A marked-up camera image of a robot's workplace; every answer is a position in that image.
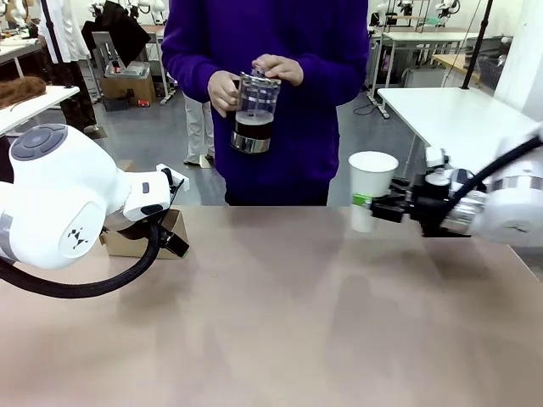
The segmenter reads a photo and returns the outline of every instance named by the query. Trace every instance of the hand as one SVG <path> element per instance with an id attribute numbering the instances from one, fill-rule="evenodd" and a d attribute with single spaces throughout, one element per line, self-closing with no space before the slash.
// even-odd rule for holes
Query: hand
<path id="1" fill-rule="evenodd" d="M 222 117 L 227 117 L 227 112 L 238 107 L 238 89 L 234 84 L 239 76 L 219 70 L 215 72 L 207 84 L 207 92 L 211 98 L 211 104 Z"/>
<path id="2" fill-rule="evenodd" d="M 264 70 L 266 78 L 279 78 L 289 81 L 294 86 L 300 86 L 304 81 L 304 70 L 298 61 L 293 59 L 265 53 L 253 61 L 253 66 Z"/>

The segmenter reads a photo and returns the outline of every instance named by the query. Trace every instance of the gray floor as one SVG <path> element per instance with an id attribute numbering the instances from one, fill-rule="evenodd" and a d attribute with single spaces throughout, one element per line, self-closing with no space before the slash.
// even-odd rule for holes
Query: gray floor
<path id="1" fill-rule="evenodd" d="M 350 204 L 350 174 L 347 158 L 353 153 L 376 150 L 389 153 L 400 161 L 398 175 L 405 167 L 412 132 L 393 112 L 384 120 L 371 107 L 353 114 L 353 110 L 368 105 L 367 97 L 361 93 L 356 100 L 338 108 L 341 143 L 340 166 L 330 187 L 328 205 L 333 207 Z M 134 161 L 138 170 L 153 170 L 164 163 L 179 170 L 191 180 L 189 192 L 180 193 L 176 203 L 184 205 L 225 205 L 225 185 L 221 176 L 213 169 L 194 169 L 182 163 L 188 149 L 185 109 L 181 93 L 166 106 L 159 103 L 148 109 L 132 108 L 127 111 L 108 113 L 101 104 L 95 106 L 97 120 L 108 134 L 97 143 L 116 162 Z M 39 116 L 42 123 L 64 123 L 60 110 L 49 110 Z M 24 130 L 30 123 L 21 126 Z M 517 253 L 540 278 L 543 277 L 543 251 L 519 249 Z"/>

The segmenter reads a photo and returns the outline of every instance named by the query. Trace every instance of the box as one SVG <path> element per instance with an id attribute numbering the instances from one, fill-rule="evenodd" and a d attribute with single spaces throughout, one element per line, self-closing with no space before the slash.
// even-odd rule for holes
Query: box
<path id="1" fill-rule="evenodd" d="M 181 239 L 188 243 L 185 221 L 179 209 L 172 208 L 166 215 L 162 226 L 173 231 Z M 105 246 L 110 256 L 137 257 L 141 259 L 147 248 L 147 239 L 128 240 L 115 231 L 102 233 L 100 243 Z M 161 249 L 157 259 L 179 259 L 166 249 Z"/>
<path id="2" fill-rule="evenodd" d="M 106 98 L 128 97 L 131 106 L 138 106 L 140 100 L 147 100 L 151 104 L 156 102 L 151 75 L 145 79 L 102 78 L 100 86 Z"/>

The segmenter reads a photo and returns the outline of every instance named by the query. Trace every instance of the desk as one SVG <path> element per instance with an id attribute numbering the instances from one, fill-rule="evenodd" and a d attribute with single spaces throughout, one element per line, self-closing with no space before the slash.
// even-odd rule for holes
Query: desk
<path id="1" fill-rule="evenodd" d="M 477 173 L 495 158 L 503 137 L 528 133 L 538 125 L 476 89 L 380 89 L 379 95 L 415 133 L 405 174 L 419 141 L 444 148 L 452 166 Z"/>
<path id="2" fill-rule="evenodd" d="M 170 87 L 170 81 L 162 64 L 162 48 L 160 44 L 164 41 L 164 26 L 163 25 L 142 25 L 142 28 L 149 34 L 151 41 L 156 45 L 156 52 L 159 58 L 160 73 L 162 75 L 162 85 L 164 86 L 165 97 L 160 101 L 160 104 L 167 104 L 170 99 L 176 94 L 176 89 Z"/>
<path id="3" fill-rule="evenodd" d="M 17 67 L 17 72 L 19 77 L 23 77 L 23 71 L 20 68 L 19 58 L 23 57 L 29 53 L 34 53 L 40 51 L 42 46 L 37 40 L 20 40 L 17 42 L 12 42 L 4 40 L 0 42 L 0 64 L 5 64 L 6 62 L 13 60 L 15 66 Z"/>
<path id="4" fill-rule="evenodd" d="M 13 110 L 12 106 L 0 109 L 0 137 L 7 131 L 14 129 L 18 125 L 22 125 L 34 116 L 59 104 L 78 92 L 79 87 L 75 86 L 70 89 L 66 89 L 63 86 L 48 86 L 46 94 L 43 96 L 20 103 L 16 105 Z"/>
<path id="5" fill-rule="evenodd" d="M 434 55 L 432 57 L 434 62 L 442 64 L 447 68 L 445 76 L 443 78 L 443 83 L 441 87 L 460 87 L 464 82 L 466 77 L 467 69 L 464 68 L 466 64 L 466 54 L 454 54 L 454 53 L 442 53 L 439 55 Z M 477 87 L 485 93 L 492 95 L 492 92 L 489 88 L 484 86 L 480 82 L 480 74 L 478 72 L 473 72 L 472 80 L 470 81 L 470 86 Z"/>
<path id="6" fill-rule="evenodd" d="M 468 38 L 477 37 L 477 34 L 470 34 L 466 31 L 450 32 L 450 31 L 439 31 L 439 32 L 384 32 L 382 39 L 379 41 L 378 45 L 378 65 L 380 65 L 381 51 L 383 49 L 383 43 L 388 42 L 392 44 L 392 51 L 390 53 L 390 61 L 387 69 L 387 79 L 385 82 L 385 88 L 390 86 L 390 77 L 392 75 L 392 69 L 394 67 L 395 53 L 398 49 L 408 49 L 410 51 L 415 49 L 422 49 L 420 46 L 428 46 L 428 51 L 435 53 L 438 50 L 439 46 L 444 46 L 448 44 L 457 45 L 455 47 L 449 47 L 449 50 L 456 49 L 460 50 L 463 42 Z M 375 91 L 377 89 L 377 78 L 378 78 L 378 69 L 375 70 L 373 74 L 372 89 L 368 93 L 368 98 L 373 103 L 374 106 L 377 106 L 381 114 L 385 119 L 389 118 L 389 114 L 386 111 L 386 102 L 383 101 L 382 104 L 378 104 L 375 100 Z"/>
<path id="7" fill-rule="evenodd" d="M 110 295 L 0 282 L 5 405 L 526 407 L 543 290 L 507 246 L 349 230 L 348 210 L 185 208 L 191 251 Z M 134 259 L 102 248 L 63 282 Z"/>

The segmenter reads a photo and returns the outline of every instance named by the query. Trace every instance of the glass pitcher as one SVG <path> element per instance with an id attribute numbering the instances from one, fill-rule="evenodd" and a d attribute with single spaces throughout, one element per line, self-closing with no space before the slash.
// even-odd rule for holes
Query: glass pitcher
<path id="1" fill-rule="evenodd" d="M 255 68 L 251 75 L 242 72 L 231 138 L 234 148 L 247 154 L 269 150 L 280 91 L 281 81 L 266 78 L 262 70 Z"/>

